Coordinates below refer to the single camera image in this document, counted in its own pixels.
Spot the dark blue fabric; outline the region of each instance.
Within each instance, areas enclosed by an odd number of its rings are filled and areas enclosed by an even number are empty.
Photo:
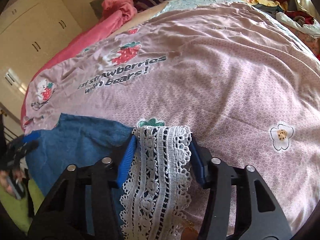
[[[31,177],[46,196],[68,165],[89,166],[109,156],[113,147],[128,139],[132,128],[106,119],[61,114],[55,128],[37,132],[39,147],[26,156],[26,161]],[[123,193],[122,189],[113,190],[118,214],[123,209],[119,202]]]

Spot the green cloth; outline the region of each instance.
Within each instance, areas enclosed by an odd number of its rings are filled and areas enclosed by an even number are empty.
[[[33,179],[29,180],[28,189],[36,213],[44,200],[44,196]],[[18,228],[27,233],[31,224],[31,219],[28,217],[28,198],[24,197],[22,200],[17,200],[9,195],[3,187],[0,187],[0,202]]]

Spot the cabinet handle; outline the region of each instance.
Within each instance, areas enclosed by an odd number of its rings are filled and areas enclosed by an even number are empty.
[[[37,52],[38,52],[38,49],[36,48],[36,46],[32,43],[32,46],[37,50]]]
[[[38,44],[36,41],[35,41],[35,44],[37,44],[37,46],[39,47],[39,49],[41,49],[40,46],[39,46],[39,44]]]
[[[9,83],[10,85],[12,85],[11,82],[9,81],[9,79],[8,79],[7,77],[4,77],[4,78],[8,81],[8,83]]]

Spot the pink blanket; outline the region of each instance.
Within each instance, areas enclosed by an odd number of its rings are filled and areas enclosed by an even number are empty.
[[[75,37],[69,45],[62,51],[57,53],[50,59],[39,71],[33,76],[32,80],[39,75],[43,70],[50,69],[52,66],[72,57],[75,57],[83,49],[100,41],[110,34],[118,30],[123,24],[130,21],[137,13],[136,8],[133,6],[132,0],[104,0],[102,3],[103,13],[100,21],[77,37]],[[23,118],[26,115],[26,96],[21,108],[21,123],[23,128]]]
[[[167,12],[137,29],[42,71],[26,133],[52,129],[60,113],[188,125],[229,165],[254,165],[301,227],[320,197],[319,61],[240,3]],[[200,225],[208,192],[194,181],[189,193],[188,219]]]

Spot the white lace fabric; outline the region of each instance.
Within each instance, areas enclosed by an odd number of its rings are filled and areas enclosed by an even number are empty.
[[[183,210],[191,202],[187,193],[191,175],[183,168],[191,156],[187,126],[134,129],[138,147],[123,184],[120,218],[125,239],[180,239]]]

